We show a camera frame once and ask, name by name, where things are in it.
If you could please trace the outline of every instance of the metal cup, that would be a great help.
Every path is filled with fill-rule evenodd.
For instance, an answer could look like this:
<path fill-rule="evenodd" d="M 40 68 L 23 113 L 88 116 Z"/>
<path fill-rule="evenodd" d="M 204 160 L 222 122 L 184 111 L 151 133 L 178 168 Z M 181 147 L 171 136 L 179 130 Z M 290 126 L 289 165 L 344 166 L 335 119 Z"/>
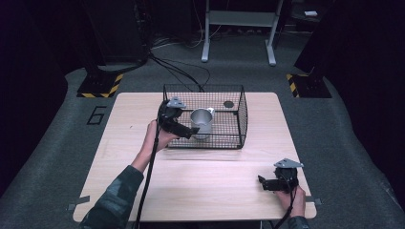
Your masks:
<path fill-rule="evenodd" d="M 200 128 L 194 137 L 196 139 L 206 139 L 212 132 L 212 122 L 215 110 L 213 108 L 199 108 L 194 110 L 191 115 L 191 127 Z"/>

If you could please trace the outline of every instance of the warning stripe tape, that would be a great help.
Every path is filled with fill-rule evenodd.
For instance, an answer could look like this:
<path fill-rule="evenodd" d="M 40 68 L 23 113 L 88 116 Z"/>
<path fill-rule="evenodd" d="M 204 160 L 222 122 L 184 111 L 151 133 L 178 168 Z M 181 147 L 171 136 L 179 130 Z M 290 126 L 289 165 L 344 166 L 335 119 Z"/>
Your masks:
<path fill-rule="evenodd" d="M 123 77 L 123 74 L 120 74 L 117 76 L 116 81 L 114 82 L 113 87 L 111 88 L 110 92 L 107 94 L 77 94 L 77 97 L 112 97 L 118 90 L 119 83 L 121 82 L 121 79 Z"/>
<path fill-rule="evenodd" d="M 292 74 L 287 74 L 287 80 L 289 84 L 289 88 L 291 89 L 292 96 L 294 97 L 300 97 L 297 91 L 297 87 L 295 86 L 294 81 L 292 80 Z"/>

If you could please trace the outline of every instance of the black wire cage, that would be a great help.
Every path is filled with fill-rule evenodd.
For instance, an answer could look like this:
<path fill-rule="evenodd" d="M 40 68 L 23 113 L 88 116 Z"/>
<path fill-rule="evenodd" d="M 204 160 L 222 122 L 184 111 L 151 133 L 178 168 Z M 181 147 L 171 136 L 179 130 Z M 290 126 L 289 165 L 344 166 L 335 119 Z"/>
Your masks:
<path fill-rule="evenodd" d="M 186 127 L 192 127 L 190 115 L 194 110 L 213 108 L 215 113 L 209 134 L 198 133 L 190 139 L 184 137 L 175 139 L 169 143 L 169 148 L 242 149 L 244 147 L 247 133 L 247 104 L 242 85 L 164 85 L 163 99 L 174 96 L 186 105 L 178 118 L 179 123 Z"/>

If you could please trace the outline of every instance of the cup handle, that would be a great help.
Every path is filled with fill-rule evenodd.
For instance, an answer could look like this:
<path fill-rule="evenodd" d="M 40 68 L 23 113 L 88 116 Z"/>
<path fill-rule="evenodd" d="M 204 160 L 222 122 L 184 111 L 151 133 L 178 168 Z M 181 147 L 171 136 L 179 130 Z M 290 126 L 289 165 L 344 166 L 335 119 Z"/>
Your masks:
<path fill-rule="evenodd" d="M 211 113 L 212 116 L 214 116 L 215 110 L 213 108 L 207 108 L 207 110 Z"/>

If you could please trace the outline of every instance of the wooden table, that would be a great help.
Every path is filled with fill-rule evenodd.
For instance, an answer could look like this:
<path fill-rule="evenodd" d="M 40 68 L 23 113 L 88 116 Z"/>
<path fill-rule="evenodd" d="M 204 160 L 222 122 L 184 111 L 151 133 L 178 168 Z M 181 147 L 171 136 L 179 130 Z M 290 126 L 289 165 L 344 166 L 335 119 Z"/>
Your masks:
<path fill-rule="evenodd" d="M 280 102 L 273 93 L 246 93 L 248 128 L 240 150 L 163 149 L 156 156 L 142 221 L 202 221 L 280 219 L 285 211 L 278 198 L 264 191 L 257 176 L 275 178 L 273 164 L 299 161 Z M 160 93 L 117 96 L 98 146 L 74 220 L 82 221 L 107 186 L 132 162 L 142 144 L 147 124 L 157 116 Z M 300 185 L 310 196 L 301 168 Z M 139 187 L 130 220 L 137 216 Z M 307 203 L 306 217 L 316 215 Z"/>

